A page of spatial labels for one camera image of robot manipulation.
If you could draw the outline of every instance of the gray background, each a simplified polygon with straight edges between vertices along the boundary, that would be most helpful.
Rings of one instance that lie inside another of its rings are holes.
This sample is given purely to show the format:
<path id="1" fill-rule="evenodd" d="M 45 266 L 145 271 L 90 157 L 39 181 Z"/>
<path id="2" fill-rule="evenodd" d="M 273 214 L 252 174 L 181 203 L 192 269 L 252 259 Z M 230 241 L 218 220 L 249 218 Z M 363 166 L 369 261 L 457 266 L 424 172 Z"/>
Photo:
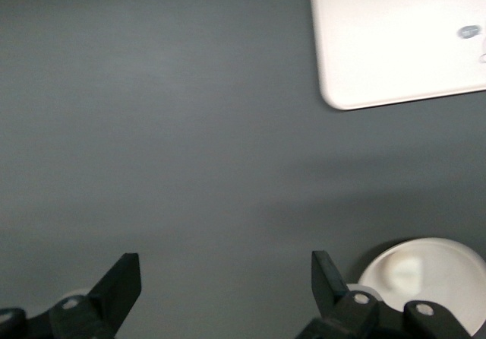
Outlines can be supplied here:
<path id="1" fill-rule="evenodd" d="M 395 239 L 486 256 L 484 93 L 331 109 L 310 0 L 0 16 L 0 307 L 38 313 L 139 252 L 120 338 L 293 338 L 317 314 L 313 249 L 349 281 Z"/>

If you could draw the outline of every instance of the white rectangular object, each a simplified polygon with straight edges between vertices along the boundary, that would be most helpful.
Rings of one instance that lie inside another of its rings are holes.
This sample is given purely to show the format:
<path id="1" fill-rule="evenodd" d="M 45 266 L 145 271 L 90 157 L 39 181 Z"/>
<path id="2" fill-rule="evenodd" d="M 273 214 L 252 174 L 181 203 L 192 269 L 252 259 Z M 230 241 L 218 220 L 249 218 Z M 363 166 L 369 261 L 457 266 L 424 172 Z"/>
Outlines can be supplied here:
<path id="1" fill-rule="evenodd" d="M 486 89 L 486 0 L 312 0 L 324 99 L 358 109 Z"/>

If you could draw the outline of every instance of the metal screw head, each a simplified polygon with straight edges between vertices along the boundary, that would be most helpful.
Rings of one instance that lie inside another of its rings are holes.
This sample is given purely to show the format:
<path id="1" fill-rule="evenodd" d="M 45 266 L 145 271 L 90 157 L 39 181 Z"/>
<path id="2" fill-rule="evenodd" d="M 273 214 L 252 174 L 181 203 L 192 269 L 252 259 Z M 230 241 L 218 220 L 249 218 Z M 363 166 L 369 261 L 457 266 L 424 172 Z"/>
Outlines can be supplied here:
<path id="1" fill-rule="evenodd" d="M 355 302 L 361 305 L 366 305 L 370 302 L 370 298 L 363 293 L 356 293 L 353 298 L 355 299 Z"/>
<path id="2" fill-rule="evenodd" d="M 419 303 L 415 307 L 418 312 L 420 312 L 422 315 L 426 316 L 432 316 L 434 314 L 434 309 L 432 309 L 429 305 L 426 303 Z"/>
<path id="3" fill-rule="evenodd" d="M 73 307 L 76 307 L 77 304 L 79 303 L 79 299 L 77 297 L 68 297 L 62 304 L 61 307 L 64 310 L 69 310 L 72 309 Z"/>
<path id="4" fill-rule="evenodd" d="M 8 320 L 10 320 L 14 316 L 14 313 L 12 311 L 10 312 L 5 312 L 0 315 L 0 324 L 6 323 Z"/>

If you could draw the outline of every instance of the black mechanical part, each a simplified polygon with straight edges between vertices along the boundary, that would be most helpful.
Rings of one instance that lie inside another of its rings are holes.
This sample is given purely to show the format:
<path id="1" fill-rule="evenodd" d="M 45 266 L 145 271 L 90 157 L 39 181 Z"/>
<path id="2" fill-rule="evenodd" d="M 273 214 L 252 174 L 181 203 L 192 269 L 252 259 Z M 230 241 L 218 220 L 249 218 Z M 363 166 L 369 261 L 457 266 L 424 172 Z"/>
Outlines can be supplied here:
<path id="1" fill-rule="evenodd" d="M 411 301 L 404 312 L 371 294 L 349 291 L 324 252 L 312 253 L 312 292 L 321 318 L 297 339 L 471 339 L 456 317 L 438 303 Z"/>
<path id="2" fill-rule="evenodd" d="M 113 339 L 141 292 L 138 254 L 124 254 L 86 296 L 71 296 L 26 320 L 0 310 L 0 339 Z"/>

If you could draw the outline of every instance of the silver bolt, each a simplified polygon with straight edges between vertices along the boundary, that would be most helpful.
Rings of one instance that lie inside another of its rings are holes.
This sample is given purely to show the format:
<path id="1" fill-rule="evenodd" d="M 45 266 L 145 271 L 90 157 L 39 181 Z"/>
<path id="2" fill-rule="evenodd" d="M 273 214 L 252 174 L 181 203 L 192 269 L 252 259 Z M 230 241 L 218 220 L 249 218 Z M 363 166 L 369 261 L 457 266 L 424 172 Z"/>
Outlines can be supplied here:
<path id="1" fill-rule="evenodd" d="M 370 302 L 370 298 L 364 295 L 363 293 L 356 293 L 354 299 L 357 303 L 361 305 L 366 305 L 367 303 Z"/>
<path id="2" fill-rule="evenodd" d="M 64 310 L 69 310 L 69 309 L 72 309 L 73 307 L 76 307 L 78 303 L 79 303 L 79 299 L 77 299 L 75 297 L 70 297 L 70 298 L 66 299 L 65 303 L 62 304 L 62 308 Z"/>
<path id="3" fill-rule="evenodd" d="M 7 322 L 14 316 L 14 313 L 12 311 L 6 312 L 5 314 L 0 315 L 0 324 L 3 324 L 4 322 Z"/>
<path id="4" fill-rule="evenodd" d="M 426 316 L 432 316 L 434 314 L 434 309 L 432 309 L 429 305 L 426 303 L 419 303 L 415 307 L 418 312 L 420 312 L 422 315 Z"/>

